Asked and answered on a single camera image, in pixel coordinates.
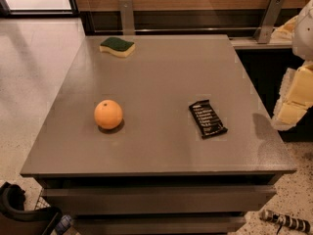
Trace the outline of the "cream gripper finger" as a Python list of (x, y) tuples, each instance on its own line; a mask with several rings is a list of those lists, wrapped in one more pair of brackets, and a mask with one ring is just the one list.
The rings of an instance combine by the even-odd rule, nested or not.
[(276, 130), (289, 130), (313, 106), (313, 63), (305, 62), (297, 70), (287, 69), (279, 95), (271, 124)]

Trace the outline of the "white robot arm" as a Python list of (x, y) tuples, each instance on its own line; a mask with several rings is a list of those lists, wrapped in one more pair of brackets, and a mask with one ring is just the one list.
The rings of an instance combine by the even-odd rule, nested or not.
[(313, 106), (313, 0), (297, 16), (275, 29), (271, 38), (290, 40), (292, 52), (304, 61), (296, 70), (287, 68), (273, 111), (272, 126), (287, 131)]

